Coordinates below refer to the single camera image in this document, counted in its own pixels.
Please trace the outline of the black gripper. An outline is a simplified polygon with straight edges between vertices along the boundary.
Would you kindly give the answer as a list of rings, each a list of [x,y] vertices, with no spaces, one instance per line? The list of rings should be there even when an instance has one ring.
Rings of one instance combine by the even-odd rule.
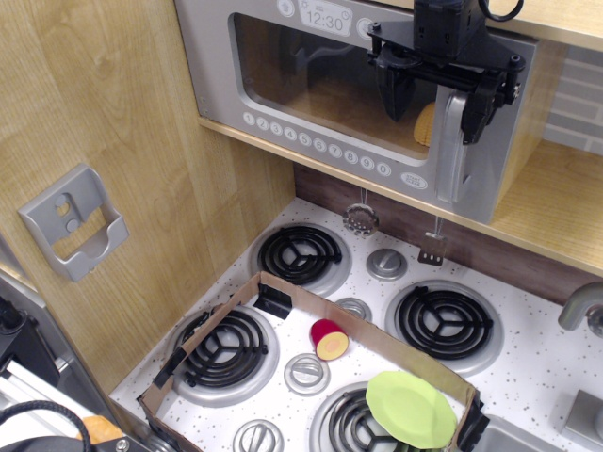
[[[515,18],[524,3],[495,14],[488,1],[415,1],[412,21],[375,22],[368,29],[383,107],[399,121],[415,94],[415,79],[470,92],[461,130],[463,144],[477,143],[496,111],[513,105],[525,59],[493,39],[488,20]]]

